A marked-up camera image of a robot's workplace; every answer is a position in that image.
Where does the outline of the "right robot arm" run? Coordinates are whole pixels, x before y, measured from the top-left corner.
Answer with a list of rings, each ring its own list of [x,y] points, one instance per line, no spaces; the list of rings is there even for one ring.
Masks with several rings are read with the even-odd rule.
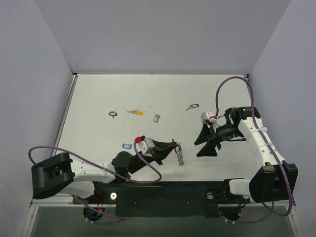
[[[221,198],[231,202],[238,196],[251,197],[256,203],[288,200],[293,193],[298,168],[289,164],[277,151],[267,134],[256,108],[229,108],[224,113],[226,123],[218,126],[212,112],[200,116],[202,130],[195,145],[203,144],[197,157],[215,157],[221,142],[244,139],[254,156],[259,170],[252,179],[231,179],[220,191]]]

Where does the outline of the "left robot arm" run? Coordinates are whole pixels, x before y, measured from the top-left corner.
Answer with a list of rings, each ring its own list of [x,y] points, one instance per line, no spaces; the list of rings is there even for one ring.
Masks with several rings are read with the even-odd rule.
[[[121,151],[108,163],[94,163],[71,151],[59,148],[59,153],[31,168],[33,198],[45,199],[56,194],[75,195],[97,203],[101,190],[97,183],[120,184],[131,182],[131,175],[151,163],[162,161],[176,149],[176,142],[158,142],[145,136],[134,142],[136,154]]]

